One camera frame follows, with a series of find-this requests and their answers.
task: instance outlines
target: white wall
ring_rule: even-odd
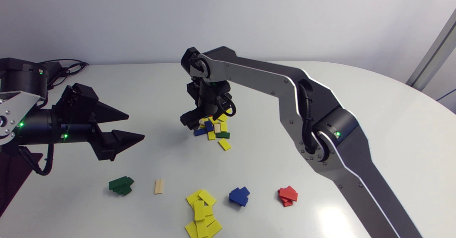
[[[456,0],[0,0],[0,57],[177,62],[188,47],[226,45],[258,60],[332,61],[405,82],[455,7]]]

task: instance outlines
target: black cable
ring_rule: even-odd
[[[456,88],[455,88],[455,89],[453,89],[453,90],[451,90],[450,92],[446,93],[444,96],[440,97],[440,98],[439,98],[439,99],[437,99],[436,101],[438,101],[438,100],[442,99],[443,97],[446,97],[447,95],[449,95],[449,94],[453,93],[454,91],[456,91]]]
[[[301,93],[304,96],[304,100],[305,100],[304,103],[305,103],[305,106],[306,106],[305,107],[306,116],[303,116],[304,126],[303,126],[303,129],[302,129],[302,139],[303,139],[303,142],[304,142],[304,146],[306,147],[306,150],[310,154],[314,154],[315,153],[315,149],[312,146],[312,124],[311,124],[311,121],[312,121],[312,117],[311,117],[311,103],[312,103],[312,100],[309,98],[307,90],[306,90],[306,88],[304,88],[303,85],[299,84],[299,89],[300,89]]]
[[[222,107],[222,105],[220,104],[220,102],[217,102],[217,107],[219,109],[222,110],[222,112],[228,116],[228,117],[233,117],[235,114],[236,114],[236,106],[234,105],[233,101],[227,97],[227,95],[221,95],[220,96],[221,98],[223,98],[223,100],[227,101],[229,104],[230,104],[230,107],[229,108],[232,108],[233,109],[233,112],[232,113],[227,113],[227,111],[225,111]]]
[[[50,63],[50,62],[59,62],[59,61],[75,61],[75,62],[80,62],[83,63],[83,61],[78,60],[78,59],[68,59],[68,58],[63,58],[63,59],[54,59],[54,60],[48,60],[44,62],[39,62],[38,64],[45,64],[45,63]]]
[[[46,165],[43,170],[41,170],[38,162],[27,147],[19,146],[19,154],[37,174],[47,175],[51,172],[52,161],[54,160],[54,144],[49,144],[47,146],[47,158],[44,159],[46,160]]]
[[[78,74],[86,66],[89,65],[88,63],[83,62],[83,61],[78,60],[78,59],[54,59],[54,60],[48,60],[48,61],[40,62],[38,64],[44,64],[44,63],[50,63],[50,62],[58,62],[58,61],[75,61],[77,63],[74,63],[74,64],[70,65],[69,67],[63,67],[62,70],[53,79],[51,79],[50,81],[47,82],[47,90],[51,90],[55,86],[58,86],[58,85],[62,84],[65,81],[65,79],[67,79],[67,77]],[[78,66],[79,66],[79,69],[77,69],[75,71],[71,71],[73,68],[76,68]],[[55,84],[55,82],[59,78],[64,78],[64,79],[61,82]]]

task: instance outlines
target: blue wooden block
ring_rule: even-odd
[[[246,206],[247,202],[249,199],[247,196],[250,194],[249,190],[247,190],[246,187],[243,187],[242,189],[236,188],[231,193],[229,194],[229,202],[236,202],[237,204],[241,206]]]
[[[195,130],[193,132],[193,134],[197,137],[197,136],[201,136],[203,134],[207,134],[207,129],[206,128],[203,128],[203,129],[198,129],[198,130]]]
[[[250,194],[249,190],[244,186],[243,188],[239,189],[239,193],[248,196]]]
[[[206,121],[206,122],[204,123],[204,126],[206,126],[206,129],[207,129],[208,132],[214,131],[214,126],[212,126],[212,122]]]

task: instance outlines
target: yellow wooden block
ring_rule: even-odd
[[[214,214],[214,212],[212,211],[212,206],[204,206],[203,210],[205,216],[210,216]]]
[[[197,221],[196,225],[197,225],[198,238],[207,237],[208,233],[207,233],[206,221],[204,219]]]
[[[215,220],[212,224],[207,227],[207,234],[209,238],[212,238],[216,233],[222,229],[222,225]]]
[[[215,124],[214,124],[214,133],[215,133],[215,134],[220,133],[220,132],[221,132],[220,129],[221,129],[221,128],[220,128],[220,123],[215,123]]]
[[[195,222],[192,221],[188,225],[186,225],[185,230],[187,230],[187,233],[190,236],[190,238],[198,238],[197,225],[195,224]]]
[[[231,149],[231,145],[228,143],[228,141],[224,138],[220,139],[218,141],[218,144],[220,144],[223,148],[223,150],[227,151]]]
[[[215,123],[219,123],[219,122],[220,122],[220,120],[218,120],[218,119],[217,119],[217,120],[214,120],[213,117],[209,117],[209,120],[212,122],[212,124],[215,124]]]
[[[210,216],[206,216],[206,218],[204,218],[204,220],[206,221],[206,225],[210,225],[212,224],[212,222],[215,221],[215,217],[214,215],[210,215]]]
[[[195,204],[195,208],[193,210],[195,211],[195,221],[203,220],[205,217],[204,202],[196,201],[194,204]]]
[[[189,196],[187,196],[187,198],[186,198],[186,199],[187,199],[187,202],[188,202],[189,204],[192,204],[192,203],[198,201],[198,200],[199,200],[198,194],[199,194],[201,191],[202,191],[202,190],[199,189],[198,191],[196,191],[196,192],[190,194]]]
[[[214,205],[214,203],[217,201],[209,192],[207,192],[205,189],[200,192],[198,195],[200,196],[201,199],[204,200],[209,206]]]
[[[214,131],[207,132],[207,139],[208,140],[215,140],[215,132]]]
[[[226,116],[225,113],[223,113],[222,115],[220,115],[220,117],[218,118],[218,120],[225,122],[225,121],[228,120],[228,116]]]
[[[228,126],[226,122],[221,122],[220,123],[220,131],[222,132],[228,132]]]

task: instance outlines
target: stack of yellow blocks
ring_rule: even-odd
[[[187,202],[195,213],[195,221],[185,226],[190,238],[212,238],[221,230],[222,225],[212,211],[212,205],[216,201],[210,193],[201,189],[187,196]]]

